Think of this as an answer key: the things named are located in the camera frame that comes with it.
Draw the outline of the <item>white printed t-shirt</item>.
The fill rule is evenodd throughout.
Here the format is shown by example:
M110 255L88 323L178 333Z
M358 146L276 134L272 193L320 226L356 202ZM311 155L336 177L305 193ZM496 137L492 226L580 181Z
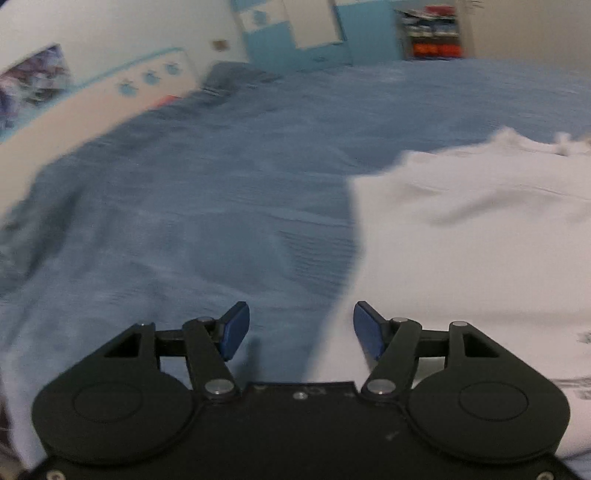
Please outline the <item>white printed t-shirt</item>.
M539 143L504 128L486 142L409 152L349 181L359 257L305 377L362 383L353 330L384 317L476 326L566 394L559 454L590 449L590 143Z

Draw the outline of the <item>blue bedspread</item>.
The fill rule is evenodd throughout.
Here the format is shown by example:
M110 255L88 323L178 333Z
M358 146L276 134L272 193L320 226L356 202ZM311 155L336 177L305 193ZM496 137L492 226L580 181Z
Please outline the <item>blue bedspread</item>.
M36 394L135 323L245 301L240 382L310 381L359 248L349 181L510 128L590 143L590 82L477 60L290 75L146 112L44 167L1 224L1 382L14 448Z

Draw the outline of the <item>white blue headboard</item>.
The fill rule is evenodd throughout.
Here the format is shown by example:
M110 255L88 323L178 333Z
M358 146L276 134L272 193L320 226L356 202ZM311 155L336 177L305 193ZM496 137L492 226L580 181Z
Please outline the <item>white blue headboard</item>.
M1 135L1 208L45 165L119 124L199 88L187 54L170 48L72 87Z

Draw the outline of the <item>blue pillow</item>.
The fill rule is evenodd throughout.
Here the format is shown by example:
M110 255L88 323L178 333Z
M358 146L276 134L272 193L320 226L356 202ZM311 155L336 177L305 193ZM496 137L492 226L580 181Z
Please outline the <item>blue pillow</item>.
M218 62L211 67L201 90L215 96L230 96L243 87L270 83L283 78L243 62Z

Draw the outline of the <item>shoe rack with shoes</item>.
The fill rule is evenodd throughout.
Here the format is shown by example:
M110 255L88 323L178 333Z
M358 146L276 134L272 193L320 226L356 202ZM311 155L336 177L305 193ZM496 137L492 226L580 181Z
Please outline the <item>shoe rack with shoes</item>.
M464 57L456 8L448 4L396 8L405 60L452 60Z

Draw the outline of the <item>purple poster above headboard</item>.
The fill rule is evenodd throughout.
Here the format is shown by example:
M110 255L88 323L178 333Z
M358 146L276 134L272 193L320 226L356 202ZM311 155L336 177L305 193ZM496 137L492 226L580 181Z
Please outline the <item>purple poster above headboard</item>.
M34 116L72 86L59 44L30 55L1 74L1 133Z

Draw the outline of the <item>blue white wardrobe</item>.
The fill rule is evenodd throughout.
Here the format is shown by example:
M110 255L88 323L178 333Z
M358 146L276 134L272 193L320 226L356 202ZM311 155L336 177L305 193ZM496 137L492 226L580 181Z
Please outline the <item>blue white wardrobe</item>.
M403 58L391 1L232 1L249 62L277 74Z

